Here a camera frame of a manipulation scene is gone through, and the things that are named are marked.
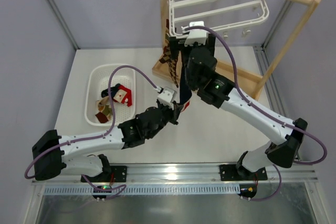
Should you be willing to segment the navy sock beige red toe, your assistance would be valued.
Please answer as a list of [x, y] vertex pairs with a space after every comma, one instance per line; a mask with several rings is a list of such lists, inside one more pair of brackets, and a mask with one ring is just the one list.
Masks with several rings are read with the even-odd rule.
[[186, 77], [185, 77], [185, 60], [188, 57], [185, 56], [185, 51], [181, 51], [181, 76], [180, 76], [180, 102], [179, 105], [182, 106], [181, 112], [184, 112], [190, 104], [190, 99], [192, 97], [192, 92], [189, 89]]

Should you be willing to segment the beige striped green sock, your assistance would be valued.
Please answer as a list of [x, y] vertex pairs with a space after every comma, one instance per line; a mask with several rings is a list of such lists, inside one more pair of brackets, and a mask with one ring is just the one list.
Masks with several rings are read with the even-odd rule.
[[113, 112], [109, 98], [110, 97], [107, 96], [96, 101], [98, 112], [95, 114], [95, 117], [101, 124], [110, 122], [113, 119]]

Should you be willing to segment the navy blue sock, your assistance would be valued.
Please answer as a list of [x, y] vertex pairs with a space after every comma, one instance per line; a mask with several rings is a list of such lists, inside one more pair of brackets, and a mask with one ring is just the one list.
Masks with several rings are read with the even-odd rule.
[[124, 92], [122, 90], [119, 90], [120, 85], [121, 84], [118, 83], [115, 86], [111, 87], [110, 92], [108, 91], [108, 89], [103, 90], [101, 92], [101, 97], [104, 98], [111, 95], [114, 102], [121, 103]]

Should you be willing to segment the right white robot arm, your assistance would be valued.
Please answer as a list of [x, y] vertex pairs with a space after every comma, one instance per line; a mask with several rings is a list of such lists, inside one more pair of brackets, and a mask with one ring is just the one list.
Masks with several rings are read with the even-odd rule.
[[270, 165], [290, 168], [308, 123], [301, 118], [283, 118], [252, 99], [235, 81], [217, 73], [215, 40], [214, 35], [193, 42], [166, 37], [171, 58], [182, 58], [180, 88], [186, 88], [187, 94], [196, 91], [203, 102], [238, 116], [268, 137], [269, 143], [241, 155], [235, 166], [239, 177], [252, 179]]

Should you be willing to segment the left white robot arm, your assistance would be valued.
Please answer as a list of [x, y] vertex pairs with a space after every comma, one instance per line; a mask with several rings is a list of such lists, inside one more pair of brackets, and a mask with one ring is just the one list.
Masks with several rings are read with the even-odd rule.
[[109, 161], [103, 154], [90, 157], [94, 152], [124, 150], [143, 145], [154, 138], [168, 123], [177, 125], [184, 106], [173, 102], [149, 107], [134, 119], [125, 121], [110, 131], [61, 136], [57, 130], [47, 131], [33, 146], [33, 179], [49, 180], [61, 174], [84, 175], [90, 181], [106, 180], [111, 174]]

